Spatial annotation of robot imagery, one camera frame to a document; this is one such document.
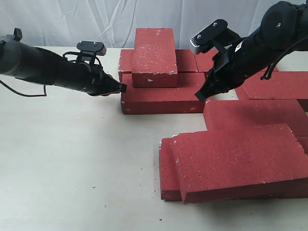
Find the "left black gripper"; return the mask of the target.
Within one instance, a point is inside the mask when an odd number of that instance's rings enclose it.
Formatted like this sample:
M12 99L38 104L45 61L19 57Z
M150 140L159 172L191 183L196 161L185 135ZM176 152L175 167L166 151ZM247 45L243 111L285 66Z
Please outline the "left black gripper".
M90 96L108 96L125 93L127 90L126 84L119 83L100 66L90 69L87 64L73 63L66 59L59 62L54 85Z

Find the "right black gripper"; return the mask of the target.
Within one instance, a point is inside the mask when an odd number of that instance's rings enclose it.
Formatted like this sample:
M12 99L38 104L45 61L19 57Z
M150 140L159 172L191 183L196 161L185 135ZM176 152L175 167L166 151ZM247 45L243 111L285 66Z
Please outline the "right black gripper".
M248 78L265 69L261 79L269 79L277 63L292 51L291 33L265 33L255 30L217 54L204 85L194 94L199 101L241 86Z

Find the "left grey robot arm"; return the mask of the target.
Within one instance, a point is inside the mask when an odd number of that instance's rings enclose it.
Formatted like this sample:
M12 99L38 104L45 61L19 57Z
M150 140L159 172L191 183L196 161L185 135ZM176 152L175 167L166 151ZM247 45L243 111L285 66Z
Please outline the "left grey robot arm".
M90 96L108 96L126 92L120 83L103 70L98 56L106 54L102 42L80 41L78 51L62 56L21 42L22 31L0 38L0 73L25 82L85 92Z

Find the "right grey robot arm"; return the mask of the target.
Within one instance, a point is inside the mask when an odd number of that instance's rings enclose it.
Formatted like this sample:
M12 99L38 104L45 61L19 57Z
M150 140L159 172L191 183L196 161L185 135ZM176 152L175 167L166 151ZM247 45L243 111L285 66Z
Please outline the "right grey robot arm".
M200 101L227 93L261 70L261 79L270 79L278 62L294 51L308 49L308 4L280 1L264 14L260 26L249 36L240 37L218 19L190 40L194 54L207 53L215 47L202 87L195 93Z

